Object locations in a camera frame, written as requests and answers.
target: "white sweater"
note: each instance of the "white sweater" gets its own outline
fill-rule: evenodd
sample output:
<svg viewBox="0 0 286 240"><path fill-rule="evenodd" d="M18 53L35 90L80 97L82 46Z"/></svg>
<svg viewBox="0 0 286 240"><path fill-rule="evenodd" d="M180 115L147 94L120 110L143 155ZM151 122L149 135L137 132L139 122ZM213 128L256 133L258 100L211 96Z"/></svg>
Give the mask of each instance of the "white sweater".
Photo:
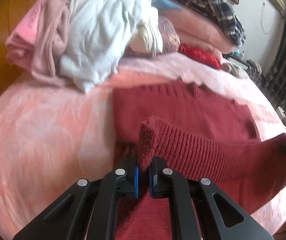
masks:
<svg viewBox="0 0 286 240"><path fill-rule="evenodd" d="M67 50L60 74L83 92L102 84L123 56L138 23L150 19L151 0L71 0Z"/></svg>

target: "ribbed sweater cuff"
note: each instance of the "ribbed sweater cuff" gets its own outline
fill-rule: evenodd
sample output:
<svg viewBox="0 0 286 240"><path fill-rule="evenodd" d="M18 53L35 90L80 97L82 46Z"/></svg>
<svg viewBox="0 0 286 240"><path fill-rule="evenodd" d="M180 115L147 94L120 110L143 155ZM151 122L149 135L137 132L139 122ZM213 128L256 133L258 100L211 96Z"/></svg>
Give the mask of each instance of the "ribbed sweater cuff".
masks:
<svg viewBox="0 0 286 240"><path fill-rule="evenodd" d="M151 117L141 126L138 163L144 171L152 157L158 156L188 179L208 177L220 183L264 172L266 165L277 165L274 160L280 156L286 160L285 147L285 134L259 143L222 143Z"/></svg>

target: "red knit sweater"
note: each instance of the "red knit sweater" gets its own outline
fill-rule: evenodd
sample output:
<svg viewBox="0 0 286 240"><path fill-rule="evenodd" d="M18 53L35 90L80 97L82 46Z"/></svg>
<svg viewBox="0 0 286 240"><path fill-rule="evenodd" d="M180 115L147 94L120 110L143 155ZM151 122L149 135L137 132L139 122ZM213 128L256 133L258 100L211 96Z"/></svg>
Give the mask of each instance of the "red knit sweater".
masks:
<svg viewBox="0 0 286 240"><path fill-rule="evenodd" d="M158 116L186 132L216 141L259 141L247 106L212 92L206 86L176 80L168 84L113 90L116 139L137 143L141 123Z"/></svg>
<svg viewBox="0 0 286 240"><path fill-rule="evenodd" d="M152 117L141 127L138 163L146 175L158 156L187 179L208 177L252 214L286 185L285 148L285 134L258 143L216 142ZM172 239L168 200L152 199L146 187L138 201L121 201L116 239Z"/></svg>

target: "plaid shirt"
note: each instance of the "plaid shirt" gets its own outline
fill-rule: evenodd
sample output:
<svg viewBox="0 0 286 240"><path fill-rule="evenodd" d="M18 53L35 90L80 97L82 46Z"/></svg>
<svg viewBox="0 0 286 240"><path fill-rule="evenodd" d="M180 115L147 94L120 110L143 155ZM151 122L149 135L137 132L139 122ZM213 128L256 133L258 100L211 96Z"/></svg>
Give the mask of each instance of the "plaid shirt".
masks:
<svg viewBox="0 0 286 240"><path fill-rule="evenodd" d="M175 0L192 10L201 13L215 22L234 46L242 46L246 36L244 28L229 4L223 0Z"/></svg>

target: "pink blanket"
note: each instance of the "pink blanket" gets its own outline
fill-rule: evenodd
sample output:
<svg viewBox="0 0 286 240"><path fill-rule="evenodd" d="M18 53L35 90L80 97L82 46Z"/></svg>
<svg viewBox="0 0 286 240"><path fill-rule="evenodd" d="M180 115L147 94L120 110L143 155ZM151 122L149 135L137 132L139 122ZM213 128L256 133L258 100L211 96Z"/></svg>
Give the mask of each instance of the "pink blanket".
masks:
<svg viewBox="0 0 286 240"><path fill-rule="evenodd" d="M155 60L122 59L119 74L86 95L67 87L42 87L32 77L22 76L0 97L1 236L12 239L77 179L99 179L112 170L113 87L167 82L179 76L185 82L204 82L213 91L247 104L262 140L286 132L252 81L179 53ZM274 234L286 221L286 187L252 216Z"/></svg>

